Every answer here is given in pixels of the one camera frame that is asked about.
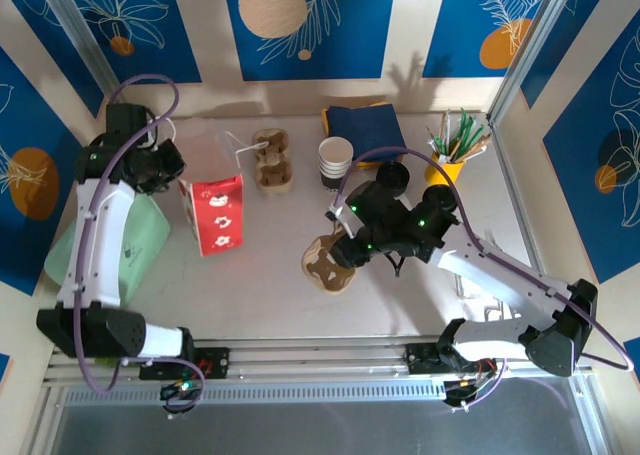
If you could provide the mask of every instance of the green bag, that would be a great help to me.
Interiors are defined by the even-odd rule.
[[[62,285],[73,248],[75,220],[53,246],[44,262],[44,271],[58,285]],[[134,198],[127,216],[122,238],[118,285],[120,302],[126,307],[160,250],[169,237],[169,222],[147,195]]]

